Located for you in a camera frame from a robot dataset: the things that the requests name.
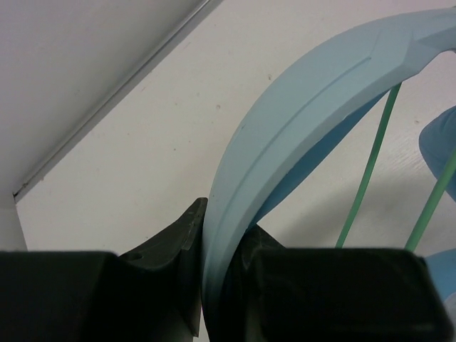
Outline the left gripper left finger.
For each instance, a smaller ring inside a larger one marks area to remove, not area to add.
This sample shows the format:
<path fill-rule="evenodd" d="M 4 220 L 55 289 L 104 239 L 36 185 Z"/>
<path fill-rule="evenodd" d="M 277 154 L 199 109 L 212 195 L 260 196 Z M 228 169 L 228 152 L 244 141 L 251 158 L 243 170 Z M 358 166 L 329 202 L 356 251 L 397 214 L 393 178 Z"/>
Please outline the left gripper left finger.
<path fill-rule="evenodd" d="M 192 341 L 207 200 L 130 251 L 2 252 L 3 341 Z"/>

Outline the light blue headphones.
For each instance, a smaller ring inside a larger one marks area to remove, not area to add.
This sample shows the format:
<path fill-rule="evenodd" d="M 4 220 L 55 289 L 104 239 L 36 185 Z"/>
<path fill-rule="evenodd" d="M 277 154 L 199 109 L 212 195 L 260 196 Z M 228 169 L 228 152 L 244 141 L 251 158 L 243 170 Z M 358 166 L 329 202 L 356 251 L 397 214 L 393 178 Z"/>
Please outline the light blue headphones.
<path fill-rule="evenodd" d="M 230 140 L 202 231 L 202 306 L 222 338 L 220 297 L 244 233 L 288 196 L 397 84 L 455 49 L 455 9 L 398 14 L 324 41 L 258 98 Z"/>

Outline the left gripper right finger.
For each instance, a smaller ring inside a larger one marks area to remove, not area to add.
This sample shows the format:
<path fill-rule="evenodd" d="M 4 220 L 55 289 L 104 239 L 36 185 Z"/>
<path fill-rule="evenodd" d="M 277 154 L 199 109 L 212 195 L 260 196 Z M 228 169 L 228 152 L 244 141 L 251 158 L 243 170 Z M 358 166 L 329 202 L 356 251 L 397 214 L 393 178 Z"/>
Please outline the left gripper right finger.
<path fill-rule="evenodd" d="M 229 266 L 215 341 L 448 341 L 424 259 L 403 249 L 286 248 L 260 227 Z"/>

